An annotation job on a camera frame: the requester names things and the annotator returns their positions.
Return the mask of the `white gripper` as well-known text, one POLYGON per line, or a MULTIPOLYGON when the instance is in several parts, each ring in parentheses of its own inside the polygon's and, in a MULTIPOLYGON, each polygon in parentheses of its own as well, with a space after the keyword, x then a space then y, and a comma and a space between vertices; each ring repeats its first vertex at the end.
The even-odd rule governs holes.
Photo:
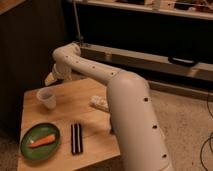
POLYGON ((68 80, 69 68, 66 65, 54 64, 52 72, 50 72, 44 80, 46 86, 54 84, 57 79, 68 80))

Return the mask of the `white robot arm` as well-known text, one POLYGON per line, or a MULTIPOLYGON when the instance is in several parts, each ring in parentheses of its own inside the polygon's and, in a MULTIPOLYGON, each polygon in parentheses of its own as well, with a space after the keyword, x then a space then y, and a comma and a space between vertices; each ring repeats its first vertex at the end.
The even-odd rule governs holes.
POLYGON ((111 124, 125 171, 175 171, 157 120, 148 82, 138 74, 85 59, 70 43, 53 50, 55 79, 73 70, 106 86, 111 124))

